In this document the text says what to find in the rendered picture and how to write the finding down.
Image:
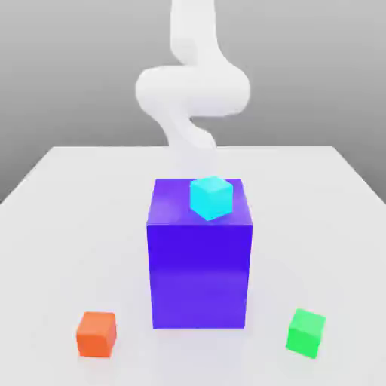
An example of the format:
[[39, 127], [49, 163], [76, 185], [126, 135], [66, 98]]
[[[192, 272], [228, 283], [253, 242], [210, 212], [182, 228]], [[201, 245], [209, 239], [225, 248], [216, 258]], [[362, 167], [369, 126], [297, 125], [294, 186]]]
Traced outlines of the small green cube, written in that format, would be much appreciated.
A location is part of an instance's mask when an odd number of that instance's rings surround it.
[[326, 318], [297, 308], [289, 325], [286, 348], [305, 357], [317, 357]]

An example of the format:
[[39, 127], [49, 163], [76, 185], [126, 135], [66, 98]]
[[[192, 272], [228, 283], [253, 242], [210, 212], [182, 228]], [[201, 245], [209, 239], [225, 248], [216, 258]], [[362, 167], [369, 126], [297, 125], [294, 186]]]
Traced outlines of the large purple box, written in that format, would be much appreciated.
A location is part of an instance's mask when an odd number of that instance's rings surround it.
[[189, 207], [187, 179], [156, 179], [146, 223], [156, 329], [245, 326], [253, 221], [241, 180], [231, 213], [207, 221]]

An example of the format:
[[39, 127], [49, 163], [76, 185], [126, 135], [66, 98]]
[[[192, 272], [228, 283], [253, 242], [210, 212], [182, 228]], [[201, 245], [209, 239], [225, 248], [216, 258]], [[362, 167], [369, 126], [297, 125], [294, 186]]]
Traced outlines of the small cyan cube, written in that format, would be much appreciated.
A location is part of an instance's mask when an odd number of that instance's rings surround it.
[[207, 221], [233, 210], [233, 185], [217, 176], [196, 179], [189, 186], [190, 209]]

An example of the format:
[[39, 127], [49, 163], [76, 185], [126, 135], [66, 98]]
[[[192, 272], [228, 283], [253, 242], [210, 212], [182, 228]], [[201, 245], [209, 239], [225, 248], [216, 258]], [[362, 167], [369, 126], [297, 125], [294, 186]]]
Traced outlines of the small orange cube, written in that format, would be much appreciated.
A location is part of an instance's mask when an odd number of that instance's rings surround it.
[[115, 314], [86, 311], [76, 330], [81, 357], [110, 358], [117, 338]]

